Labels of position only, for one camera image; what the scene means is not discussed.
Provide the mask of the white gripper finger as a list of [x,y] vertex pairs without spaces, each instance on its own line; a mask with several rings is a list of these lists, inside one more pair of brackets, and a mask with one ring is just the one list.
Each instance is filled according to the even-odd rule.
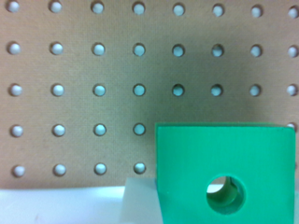
[[128,178],[120,224],[164,224],[154,178]]

